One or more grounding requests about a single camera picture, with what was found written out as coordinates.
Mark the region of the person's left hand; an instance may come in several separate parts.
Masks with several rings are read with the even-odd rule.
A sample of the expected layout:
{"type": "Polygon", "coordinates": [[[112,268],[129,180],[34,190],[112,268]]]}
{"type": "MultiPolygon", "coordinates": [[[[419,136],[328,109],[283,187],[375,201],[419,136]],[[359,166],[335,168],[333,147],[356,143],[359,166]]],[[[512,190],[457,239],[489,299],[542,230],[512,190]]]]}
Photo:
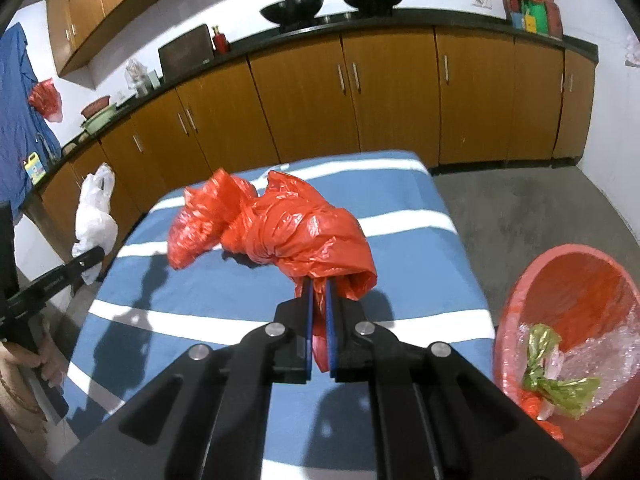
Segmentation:
{"type": "Polygon", "coordinates": [[[62,384],[68,369],[66,357],[55,344],[50,334],[50,323],[46,318],[40,322],[42,338],[36,352],[32,352],[15,342],[2,341],[1,359],[14,365],[41,368],[40,376],[50,387],[62,384]]]}

